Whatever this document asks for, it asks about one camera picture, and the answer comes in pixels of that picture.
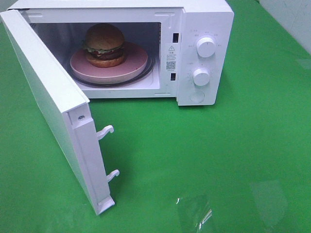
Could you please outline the pink round plate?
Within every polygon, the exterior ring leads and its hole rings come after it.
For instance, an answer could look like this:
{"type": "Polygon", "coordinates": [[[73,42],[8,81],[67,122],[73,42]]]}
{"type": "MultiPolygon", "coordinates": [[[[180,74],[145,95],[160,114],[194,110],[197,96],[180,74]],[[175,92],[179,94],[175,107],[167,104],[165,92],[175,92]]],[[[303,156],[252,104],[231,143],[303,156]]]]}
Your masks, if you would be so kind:
{"type": "Polygon", "coordinates": [[[111,85],[129,81],[143,72],[147,66],[148,54],[140,46],[126,42],[125,59],[115,67],[101,68],[92,65],[83,49],[75,52],[70,59],[74,76],[85,83],[111,85]]]}

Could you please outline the burger with lettuce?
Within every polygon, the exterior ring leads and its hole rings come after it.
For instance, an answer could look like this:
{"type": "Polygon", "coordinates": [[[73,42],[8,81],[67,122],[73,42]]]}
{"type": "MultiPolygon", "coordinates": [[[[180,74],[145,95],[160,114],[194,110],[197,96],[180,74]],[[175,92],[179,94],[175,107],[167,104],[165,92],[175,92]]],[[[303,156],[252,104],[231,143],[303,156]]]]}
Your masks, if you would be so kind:
{"type": "Polygon", "coordinates": [[[125,58],[124,42],[124,35],[117,27],[108,23],[93,25],[83,43],[86,59],[100,68],[118,66],[125,58]]]}

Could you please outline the white microwave door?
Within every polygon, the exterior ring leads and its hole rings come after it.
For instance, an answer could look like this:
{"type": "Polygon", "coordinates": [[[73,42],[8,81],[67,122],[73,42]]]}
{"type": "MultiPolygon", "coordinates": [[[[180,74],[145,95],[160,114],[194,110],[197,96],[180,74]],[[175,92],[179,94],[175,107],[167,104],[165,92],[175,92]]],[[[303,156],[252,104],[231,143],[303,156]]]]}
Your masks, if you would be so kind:
{"type": "Polygon", "coordinates": [[[114,131],[96,131],[89,99],[18,10],[1,13],[36,103],[96,214],[114,205],[99,141],[114,131]]]}

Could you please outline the round microwave door button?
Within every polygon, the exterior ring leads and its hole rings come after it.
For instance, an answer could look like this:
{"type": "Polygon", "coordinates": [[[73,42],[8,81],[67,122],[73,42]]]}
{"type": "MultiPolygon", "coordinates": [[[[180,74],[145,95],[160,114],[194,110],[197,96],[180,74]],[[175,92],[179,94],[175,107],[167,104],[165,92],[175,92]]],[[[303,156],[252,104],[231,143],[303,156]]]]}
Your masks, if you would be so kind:
{"type": "Polygon", "coordinates": [[[190,99],[192,102],[201,103],[205,99],[205,94],[202,91],[196,91],[190,95],[190,99]]]}

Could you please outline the glass microwave turntable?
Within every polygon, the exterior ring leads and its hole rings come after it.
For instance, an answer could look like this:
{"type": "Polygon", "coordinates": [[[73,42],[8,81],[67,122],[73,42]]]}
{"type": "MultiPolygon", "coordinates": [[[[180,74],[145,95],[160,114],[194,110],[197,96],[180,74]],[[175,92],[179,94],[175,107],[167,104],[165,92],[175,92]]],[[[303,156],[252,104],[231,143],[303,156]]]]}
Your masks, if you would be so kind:
{"type": "Polygon", "coordinates": [[[124,61],[110,68],[91,65],[86,59],[71,59],[70,69],[79,83],[98,88],[120,87],[140,82],[152,73],[155,60],[148,58],[145,62],[124,61]]]}

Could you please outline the white lower microwave knob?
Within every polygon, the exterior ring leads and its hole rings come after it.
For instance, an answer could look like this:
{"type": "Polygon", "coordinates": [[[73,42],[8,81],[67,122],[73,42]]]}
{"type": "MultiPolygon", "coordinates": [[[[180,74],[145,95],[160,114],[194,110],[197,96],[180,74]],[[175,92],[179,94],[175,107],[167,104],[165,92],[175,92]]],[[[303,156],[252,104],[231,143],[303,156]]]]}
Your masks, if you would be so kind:
{"type": "Polygon", "coordinates": [[[196,86],[205,86],[210,81],[210,73],[205,68],[199,68],[193,72],[192,79],[196,86]]]}

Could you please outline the white microwave knob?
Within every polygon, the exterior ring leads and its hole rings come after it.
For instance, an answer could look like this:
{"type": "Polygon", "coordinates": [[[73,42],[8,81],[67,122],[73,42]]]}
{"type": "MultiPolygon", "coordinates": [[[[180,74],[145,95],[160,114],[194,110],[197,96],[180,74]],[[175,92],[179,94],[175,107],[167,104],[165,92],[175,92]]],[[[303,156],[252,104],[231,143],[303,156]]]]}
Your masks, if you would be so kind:
{"type": "Polygon", "coordinates": [[[196,48],[200,57],[208,58],[215,53],[216,42],[211,36],[206,35],[197,41],[196,48]]]}
{"type": "Polygon", "coordinates": [[[193,72],[192,79],[196,86],[205,86],[210,81],[210,73],[205,68],[199,68],[193,72]]]}

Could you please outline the white microwave oven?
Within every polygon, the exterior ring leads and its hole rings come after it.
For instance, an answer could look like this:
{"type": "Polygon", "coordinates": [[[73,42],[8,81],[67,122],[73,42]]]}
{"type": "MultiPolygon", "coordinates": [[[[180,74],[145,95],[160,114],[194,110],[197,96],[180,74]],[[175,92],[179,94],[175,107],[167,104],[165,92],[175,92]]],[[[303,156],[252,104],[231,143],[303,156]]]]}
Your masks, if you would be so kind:
{"type": "Polygon", "coordinates": [[[176,98],[178,105],[212,105],[216,100],[234,13],[224,0],[19,0],[18,10],[88,99],[176,98]],[[140,82],[110,88],[79,83],[70,59],[85,33],[96,23],[118,27],[126,41],[142,46],[155,60],[152,73],[140,82]],[[200,57],[197,41],[211,36],[215,53],[200,57]],[[205,68],[210,81],[196,86],[193,72],[205,68]],[[205,99],[192,102],[202,91],[205,99]]]}

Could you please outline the white upper microwave knob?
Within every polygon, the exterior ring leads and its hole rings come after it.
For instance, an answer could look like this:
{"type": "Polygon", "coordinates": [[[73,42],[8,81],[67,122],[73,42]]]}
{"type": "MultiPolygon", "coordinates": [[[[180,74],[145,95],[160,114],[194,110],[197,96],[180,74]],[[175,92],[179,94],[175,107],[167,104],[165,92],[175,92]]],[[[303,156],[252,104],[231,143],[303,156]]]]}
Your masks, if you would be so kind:
{"type": "Polygon", "coordinates": [[[206,35],[197,41],[196,48],[200,57],[208,58],[215,53],[216,42],[211,36],[206,35]]]}

